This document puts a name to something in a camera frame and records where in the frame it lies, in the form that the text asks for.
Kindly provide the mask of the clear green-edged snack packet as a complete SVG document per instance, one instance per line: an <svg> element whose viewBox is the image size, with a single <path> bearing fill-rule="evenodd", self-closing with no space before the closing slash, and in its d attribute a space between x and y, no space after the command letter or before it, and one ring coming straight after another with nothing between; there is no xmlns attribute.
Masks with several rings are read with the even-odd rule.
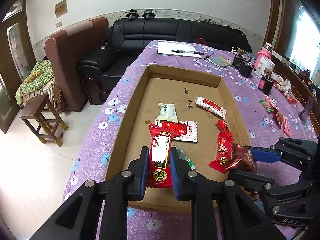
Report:
<svg viewBox="0 0 320 240"><path fill-rule="evenodd" d="M268 111L273 112L273 107L267 100L259 100L259 103Z"/></svg>

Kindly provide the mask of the small white red packet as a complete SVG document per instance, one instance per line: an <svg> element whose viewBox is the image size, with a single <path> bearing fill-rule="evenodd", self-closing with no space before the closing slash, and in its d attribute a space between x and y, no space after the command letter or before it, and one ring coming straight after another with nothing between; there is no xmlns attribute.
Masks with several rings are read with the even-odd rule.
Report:
<svg viewBox="0 0 320 240"><path fill-rule="evenodd" d="M222 106L220 106L220 105L218 105L218 104L216 104L216 103L214 103L214 102L212 102L212 101L210 101L210 100L208 100L206 98L203 98L203 97L201 97L199 95L196 97L195 103L198 106L206 109L207 111L209 111L209 112L211 112L211 113L223 118L223 120L225 120L225 118L226 118L226 110Z"/></svg>

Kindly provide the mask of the red long foil candy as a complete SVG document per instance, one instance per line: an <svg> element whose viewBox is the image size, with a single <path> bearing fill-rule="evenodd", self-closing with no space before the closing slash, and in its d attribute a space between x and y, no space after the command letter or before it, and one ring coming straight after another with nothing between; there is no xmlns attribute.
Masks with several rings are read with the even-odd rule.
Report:
<svg viewBox="0 0 320 240"><path fill-rule="evenodd" d="M220 132L217 139L217 154L215 160L209 163L209 166L223 174L227 173L224 165L231 160L233 156L233 138L225 132Z"/></svg>

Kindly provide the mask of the small colourful notebook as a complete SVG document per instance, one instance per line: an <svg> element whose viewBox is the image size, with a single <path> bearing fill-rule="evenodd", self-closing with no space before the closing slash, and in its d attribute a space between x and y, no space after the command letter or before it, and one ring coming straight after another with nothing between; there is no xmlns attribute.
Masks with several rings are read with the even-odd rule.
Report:
<svg viewBox="0 0 320 240"><path fill-rule="evenodd" d="M230 61L222 56L216 56L216 57L211 56L211 57L208 57L207 60L220 68L227 68L227 67L231 67L233 65L232 61Z"/></svg>

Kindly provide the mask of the white red snack packet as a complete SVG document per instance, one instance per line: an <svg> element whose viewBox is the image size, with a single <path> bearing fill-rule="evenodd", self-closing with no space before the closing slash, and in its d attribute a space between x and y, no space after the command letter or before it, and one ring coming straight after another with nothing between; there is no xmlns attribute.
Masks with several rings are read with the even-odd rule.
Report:
<svg viewBox="0 0 320 240"><path fill-rule="evenodd" d="M179 137L174 137L173 140L185 142L198 142L197 122L195 121L180 121L179 123L155 119L155 124L159 127L164 127L168 131L180 133Z"/></svg>

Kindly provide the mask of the black jar with wooden knob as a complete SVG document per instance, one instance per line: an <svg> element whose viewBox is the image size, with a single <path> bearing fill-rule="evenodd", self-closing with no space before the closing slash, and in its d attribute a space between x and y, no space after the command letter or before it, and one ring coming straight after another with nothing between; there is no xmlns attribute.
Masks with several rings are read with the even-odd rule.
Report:
<svg viewBox="0 0 320 240"><path fill-rule="evenodd" d="M273 81L270 78L271 74L272 71L268 68L265 68L258 85L258 89L262 91L266 96L269 96L273 87Z"/></svg>

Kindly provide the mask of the brown cardboard tray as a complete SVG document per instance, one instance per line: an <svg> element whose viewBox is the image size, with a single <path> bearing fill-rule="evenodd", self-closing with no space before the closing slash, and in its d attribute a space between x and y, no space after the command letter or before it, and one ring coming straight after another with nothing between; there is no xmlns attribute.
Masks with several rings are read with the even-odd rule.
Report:
<svg viewBox="0 0 320 240"><path fill-rule="evenodd" d="M249 144L242 115L217 75L151 64L127 103L107 168L108 204L143 210L189 211L195 173L217 184L227 173L210 167L223 147Z"/></svg>

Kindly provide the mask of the red long snack bar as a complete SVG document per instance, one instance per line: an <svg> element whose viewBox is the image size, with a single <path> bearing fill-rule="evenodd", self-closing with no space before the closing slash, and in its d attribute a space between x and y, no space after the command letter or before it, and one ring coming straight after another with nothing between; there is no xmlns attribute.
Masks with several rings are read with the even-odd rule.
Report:
<svg viewBox="0 0 320 240"><path fill-rule="evenodd" d="M151 146L149 150L148 173L146 187L165 189L172 187L169 167L171 144L180 133L168 131L156 124L149 124Z"/></svg>

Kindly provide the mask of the white green snack packet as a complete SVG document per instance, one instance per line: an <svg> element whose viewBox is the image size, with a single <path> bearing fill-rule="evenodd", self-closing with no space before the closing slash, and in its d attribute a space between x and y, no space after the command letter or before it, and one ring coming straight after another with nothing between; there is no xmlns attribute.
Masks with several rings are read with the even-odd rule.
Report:
<svg viewBox="0 0 320 240"><path fill-rule="evenodd" d="M165 103L158 103L158 107L160 109L160 113L157 116L158 120L162 121L170 121L178 123L178 118L176 114L175 104L165 104Z"/></svg>

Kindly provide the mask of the red foil bag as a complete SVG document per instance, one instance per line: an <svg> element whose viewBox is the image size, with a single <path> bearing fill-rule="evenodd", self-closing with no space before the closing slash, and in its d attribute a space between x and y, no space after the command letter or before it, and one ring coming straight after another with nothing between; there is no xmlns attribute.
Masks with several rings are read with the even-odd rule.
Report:
<svg viewBox="0 0 320 240"><path fill-rule="evenodd" d="M283 96L286 98L286 100L290 103L290 104L296 104L297 100L292 96L291 94L291 83L290 81L287 82L286 85L281 85L279 83L276 83L274 85L276 87L276 89L280 92L283 93Z"/></svg>

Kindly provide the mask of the black device on sofa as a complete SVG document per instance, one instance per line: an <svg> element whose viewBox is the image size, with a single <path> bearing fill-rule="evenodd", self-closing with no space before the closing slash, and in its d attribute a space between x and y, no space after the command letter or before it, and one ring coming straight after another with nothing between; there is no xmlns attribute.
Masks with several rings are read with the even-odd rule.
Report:
<svg viewBox="0 0 320 240"><path fill-rule="evenodd" d="M129 21L133 20L134 18L139 18L139 14L138 14L138 11L137 9L131 9L126 17L129 19Z"/></svg>
<svg viewBox="0 0 320 240"><path fill-rule="evenodd" d="M152 18L155 18L156 14L153 12L153 9L145 9L142 17L145 18L146 20L150 20Z"/></svg>

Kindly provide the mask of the green candy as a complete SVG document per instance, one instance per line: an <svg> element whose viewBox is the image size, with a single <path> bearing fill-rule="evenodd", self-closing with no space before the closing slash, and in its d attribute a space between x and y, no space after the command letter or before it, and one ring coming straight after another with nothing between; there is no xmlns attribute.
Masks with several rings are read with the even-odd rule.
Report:
<svg viewBox="0 0 320 240"><path fill-rule="evenodd" d="M195 170L196 169L196 165L194 164L194 162L186 155L184 149L180 148L180 147L176 147L177 153L178 153L178 157L181 160L187 161L191 170Z"/></svg>

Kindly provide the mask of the pink cartoon snack packet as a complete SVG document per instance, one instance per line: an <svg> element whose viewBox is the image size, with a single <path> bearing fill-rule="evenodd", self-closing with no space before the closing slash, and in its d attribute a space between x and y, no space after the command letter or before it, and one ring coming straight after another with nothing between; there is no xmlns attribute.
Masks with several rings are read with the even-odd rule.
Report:
<svg viewBox="0 0 320 240"><path fill-rule="evenodd" d="M273 102L269 96L265 96L265 100L277 111L280 111L279 107Z"/></svg>

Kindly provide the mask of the dark red foil packet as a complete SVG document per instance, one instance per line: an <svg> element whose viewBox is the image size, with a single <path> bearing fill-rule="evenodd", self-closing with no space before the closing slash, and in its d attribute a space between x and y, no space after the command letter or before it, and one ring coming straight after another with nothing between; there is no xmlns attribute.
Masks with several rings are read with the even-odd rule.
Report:
<svg viewBox="0 0 320 240"><path fill-rule="evenodd" d="M223 165L226 171L242 170L257 174L258 168L251 150L248 148L233 144L233 155L230 161Z"/></svg>

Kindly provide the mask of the wooden stool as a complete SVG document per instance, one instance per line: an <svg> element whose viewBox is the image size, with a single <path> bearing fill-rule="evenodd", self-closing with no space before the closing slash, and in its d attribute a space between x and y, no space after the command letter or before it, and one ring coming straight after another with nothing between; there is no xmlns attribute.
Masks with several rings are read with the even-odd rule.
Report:
<svg viewBox="0 0 320 240"><path fill-rule="evenodd" d="M48 107L54 119L47 119L42 114L45 107ZM47 94L31 98L21 110L19 118L43 144L47 142L47 139L50 139L57 146L62 146L63 133L58 137L55 133L59 127L64 131L67 131L69 127L55 110Z"/></svg>

